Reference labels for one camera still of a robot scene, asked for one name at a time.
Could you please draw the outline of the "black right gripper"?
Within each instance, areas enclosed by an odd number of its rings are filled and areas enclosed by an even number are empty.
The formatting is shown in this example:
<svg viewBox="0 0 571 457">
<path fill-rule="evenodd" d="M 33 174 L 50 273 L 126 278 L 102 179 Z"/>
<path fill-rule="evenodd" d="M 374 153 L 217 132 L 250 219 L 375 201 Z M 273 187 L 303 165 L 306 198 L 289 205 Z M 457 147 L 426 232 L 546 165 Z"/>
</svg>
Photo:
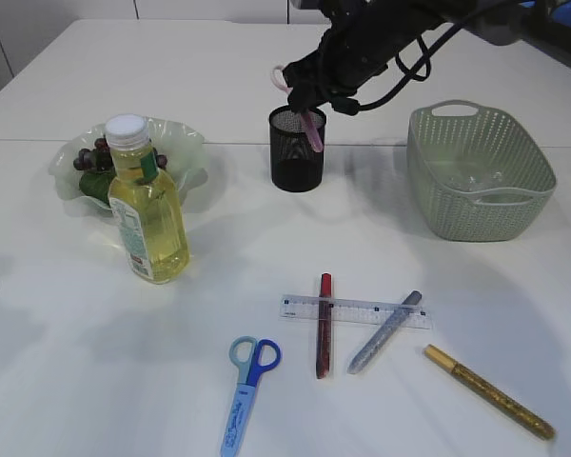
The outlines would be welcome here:
<svg viewBox="0 0 571 457">
<path fill-rule="evenodd" d="M 318 10 L 330 21 L 318 48 L 285 66 L 289 108 L 300 113 L 337 97 L 356 94 L 380 75 L 389 61 L 407 74 L 399 53 L 418 44 L 428 47 L 423 33 L 452 17 L 450 1 L 293 1 L 296 10 Z"/>
</svg>

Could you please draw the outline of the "blue black right robot arm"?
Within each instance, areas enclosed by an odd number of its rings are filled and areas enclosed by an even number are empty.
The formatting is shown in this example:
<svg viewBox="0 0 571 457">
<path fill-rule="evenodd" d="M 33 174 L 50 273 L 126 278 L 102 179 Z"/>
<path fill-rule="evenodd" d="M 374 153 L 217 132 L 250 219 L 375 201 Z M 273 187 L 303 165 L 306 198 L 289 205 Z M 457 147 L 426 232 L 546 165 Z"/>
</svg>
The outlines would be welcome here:
<svg viewBox="0 0 571 457">
<path fill-rule="evenodd" d="M 571 69 L 571 1 L 297 1 L 330 22 L 318 48 L 287 64 L 283 77 L 294 112 L 329 104 L 354 116 L 382 107 L 431 72 L 432 57 L 459 31 L 494 46 L 522 40 Z M 358 89 L 389 62 L 402 79 L 362 104 Z"/>
</svg>

